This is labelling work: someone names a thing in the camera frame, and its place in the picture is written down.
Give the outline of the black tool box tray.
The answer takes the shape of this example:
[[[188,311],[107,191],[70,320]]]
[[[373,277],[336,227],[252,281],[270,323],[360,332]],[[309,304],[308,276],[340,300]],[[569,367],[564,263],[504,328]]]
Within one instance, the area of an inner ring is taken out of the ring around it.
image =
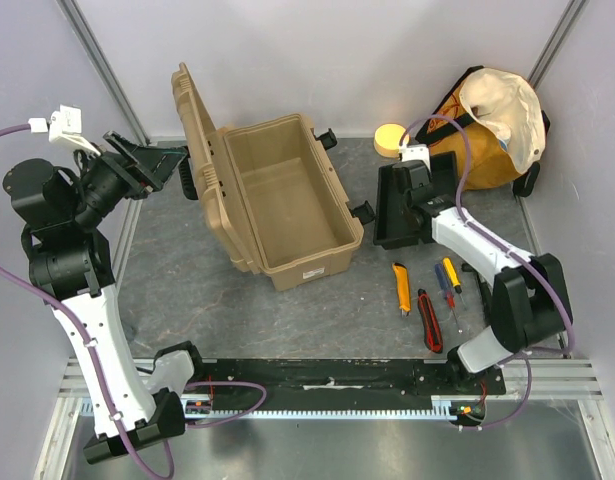
[[[453,152],[433,155],[429,168],[434,193],[419,204],[424,216],[423,225],[409,225],[400,210],[392,168],[397,164],[383,166],[378,170],[378,191],[373,243],[385,250],[399,249],[419,243],[432,243],[432,218],[455,206],[458,187],[456,155]]]

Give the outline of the yellow and black screwdriver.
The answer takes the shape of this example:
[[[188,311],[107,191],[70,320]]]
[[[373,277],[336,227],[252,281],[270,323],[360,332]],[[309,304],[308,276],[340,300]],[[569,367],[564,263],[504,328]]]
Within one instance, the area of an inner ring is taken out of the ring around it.
[[[462,293],[463,293],[462,283],[460,282],[460,279],[458,277],[458,274],[454,267],[453,262],[451,261],[449,257],[444,257],[442,260],[442,265],[445,269],[446,276],[452,288],[454,289],[455,293],[459,296],[462,303],[465,304],[465,301],[462,296]]]

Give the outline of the blue and red screwdriver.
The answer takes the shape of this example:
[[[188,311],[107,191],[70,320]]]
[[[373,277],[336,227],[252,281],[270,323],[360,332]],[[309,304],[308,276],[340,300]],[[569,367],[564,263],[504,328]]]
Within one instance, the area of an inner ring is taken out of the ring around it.
[[[436,278],[439,282],[440,288],[442,289],[442,293],[443,293],[443,298],[445,299],[452,317],[456,323],[456,326],[458,328],[458,332],[462,333],[462,327],[459,323],[456,311],[455,311],[455,300],[454,300],[454,296],[453,296],[453,290],[452,287],[450,286],[449,280],[447,278],[446,272],[444,270],[444,267],[440,264],[440,263],[436,263],[434,265],[434,271],[436,274]]]

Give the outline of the black rubber mallet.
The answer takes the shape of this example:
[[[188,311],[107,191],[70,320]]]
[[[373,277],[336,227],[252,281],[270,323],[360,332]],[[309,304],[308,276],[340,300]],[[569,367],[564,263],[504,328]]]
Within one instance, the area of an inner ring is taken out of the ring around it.
[[[487,284],[485,279],[470,264],[463,263],[461,265],[461,270],[464,273],[470,273],[475,277],[478,291],[480,294],[484,322],[486,326],[489,326],[491,324],[491,303],[492,303],[492,294],[490,292],[489,285]]]

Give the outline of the tan plastic tool box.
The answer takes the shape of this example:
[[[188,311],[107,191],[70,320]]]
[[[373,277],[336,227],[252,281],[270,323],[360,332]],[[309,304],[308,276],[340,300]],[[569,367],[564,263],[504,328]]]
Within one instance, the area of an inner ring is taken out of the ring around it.
[[[338,140],[294,113],[246,127],[217,127],[186,64],[172,74],[194,191],[207,227],[232,264],[278,291],[346,271],[364,214],[328,156]]]

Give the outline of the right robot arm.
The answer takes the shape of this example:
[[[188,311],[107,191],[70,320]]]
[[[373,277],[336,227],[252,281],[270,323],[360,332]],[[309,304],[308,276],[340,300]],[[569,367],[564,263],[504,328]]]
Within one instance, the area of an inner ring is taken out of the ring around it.
[[[573,320],[561,262],[536,256],[478,222],[461,195],[440,195],[421,160],[399,162],[391,177],[402,215],[426,243],[456,253],[491,287],[489,325],[447,354],[445,381],[454,392],[470,392],[481,372],[514,358],[547,338],[566,332],[573,347]]]

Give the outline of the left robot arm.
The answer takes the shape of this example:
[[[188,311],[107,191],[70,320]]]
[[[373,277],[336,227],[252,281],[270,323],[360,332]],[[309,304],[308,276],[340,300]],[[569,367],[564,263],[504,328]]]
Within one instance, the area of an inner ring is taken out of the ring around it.
[[[140,377],[120,320],[109,242],[99,230],[123,200],[161,191],[189,151],[139,146],[113,131],[104,139],[108,151],[75,151],[76,171],[32,158],[3,179],[24,222],[29,278],[23,285],[51,307],[89,391],[94,436],[84,454],[91,464],[182,435],[181,395],[199,391],[207,380],[189,341],[159,351],[152,373]]]

